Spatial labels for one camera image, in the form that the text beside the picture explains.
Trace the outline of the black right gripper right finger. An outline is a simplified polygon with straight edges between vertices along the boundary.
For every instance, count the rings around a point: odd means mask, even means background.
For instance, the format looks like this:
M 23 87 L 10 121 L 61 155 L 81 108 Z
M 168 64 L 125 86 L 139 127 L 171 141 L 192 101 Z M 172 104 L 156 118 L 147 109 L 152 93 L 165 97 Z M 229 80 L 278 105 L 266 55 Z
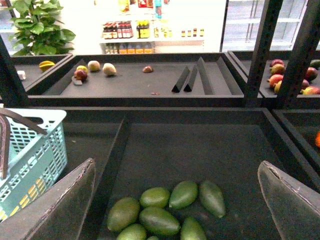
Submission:
M 320 194 L 268 161 L 260 163 L 258 182 L 283 240 L 320 238 Z

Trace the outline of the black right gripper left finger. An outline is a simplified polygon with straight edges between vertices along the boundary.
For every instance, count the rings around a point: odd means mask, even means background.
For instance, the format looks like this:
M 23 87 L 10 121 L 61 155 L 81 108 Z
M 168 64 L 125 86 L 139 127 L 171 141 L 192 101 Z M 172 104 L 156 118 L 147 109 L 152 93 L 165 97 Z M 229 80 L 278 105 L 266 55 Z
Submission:
M 87 159 L 42 196 L 0 224 L 2 240 L 77 240 L 95 187 L 96 166 Z

